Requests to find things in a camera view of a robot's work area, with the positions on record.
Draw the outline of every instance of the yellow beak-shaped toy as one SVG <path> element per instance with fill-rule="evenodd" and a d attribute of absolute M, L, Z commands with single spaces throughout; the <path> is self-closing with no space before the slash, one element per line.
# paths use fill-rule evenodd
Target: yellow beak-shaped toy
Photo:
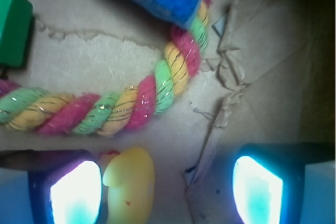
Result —
<path fill-rule="evenodd" d="M 140 147 L 114 157 L 103 175 L 108 186 L 107 223 L 146 223 L 154 198 L 154 164 Z"/>

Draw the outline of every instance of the red spot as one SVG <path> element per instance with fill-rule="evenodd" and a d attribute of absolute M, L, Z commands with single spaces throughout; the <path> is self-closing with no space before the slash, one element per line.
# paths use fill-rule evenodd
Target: red spot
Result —
<path fill-rule="evenodd" d="M 112 151 L 109 151 L 109 152 L 101 152 L 101 153 L 99 153 L 99 156 L 101 157 L 102 155 L 112 155 L 112 154 L 119 155 L 120 152 L 118 152 L 116 150 L 112 150 Z"/>

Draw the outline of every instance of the multicolored rope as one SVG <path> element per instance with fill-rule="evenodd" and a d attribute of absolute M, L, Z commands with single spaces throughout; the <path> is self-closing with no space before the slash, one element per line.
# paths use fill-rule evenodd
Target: multicolored rope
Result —
<path fill-rule="evenodd" d="M 189 31 L 173 26 L 172 41 L 164 58 L 138 86 L 122 93 L 102 96 L 86 93 L 75 98 L 68 93 L 49 93 L 40 88 L 22 88 L 0 80 L 0 123 L 6 128 L 43 135 L 63 133 L 113 136 L 121 129 L 139 129 L 154 114 L 165 111 L 197 75 L 207 47 L 206 27 L 211 0 L 202 0 Z"/>

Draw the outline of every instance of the glowing light panel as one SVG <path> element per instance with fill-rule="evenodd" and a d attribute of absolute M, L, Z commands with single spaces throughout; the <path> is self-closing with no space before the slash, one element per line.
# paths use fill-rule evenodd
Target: glowing light panel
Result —
<path fill-rule="evenodd" d="M 282 179 L 251 157 L 242 156 L 236 161 L 233 194 L 244 223 L 279 223 L 282 189 Z"/>
<path fill-rule="evenodd" d="M 55 224 L 95 223 L 101 192 L 99 166 L 93 161 L 84 161 L 50 188 Z"/>

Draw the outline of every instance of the light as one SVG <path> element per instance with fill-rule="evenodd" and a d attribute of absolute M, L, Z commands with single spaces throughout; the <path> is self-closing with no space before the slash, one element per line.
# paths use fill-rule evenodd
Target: light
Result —
<path fill-rule="evenodd" d="M 55 224 L 95 223 L 102 193 L 99 166 L 84 161 L 50 188 Z"/>
<path fill-rule="evenodd" d="M 233 194 L 242 221 L 280 223 L 283 184 L 280 177 L 251 157 L 240 157 L 233 170 Z"/>

